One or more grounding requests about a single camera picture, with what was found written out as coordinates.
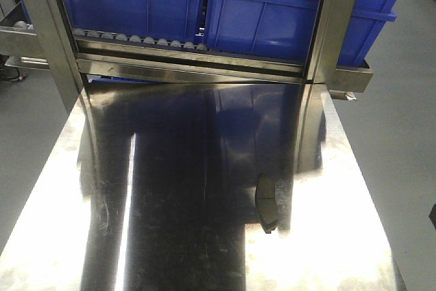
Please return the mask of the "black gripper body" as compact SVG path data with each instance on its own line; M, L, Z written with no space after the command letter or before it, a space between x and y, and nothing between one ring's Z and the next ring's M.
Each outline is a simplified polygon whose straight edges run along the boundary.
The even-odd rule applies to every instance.
M434 228L436 228L436 204L434 204L429 212L429 219Z

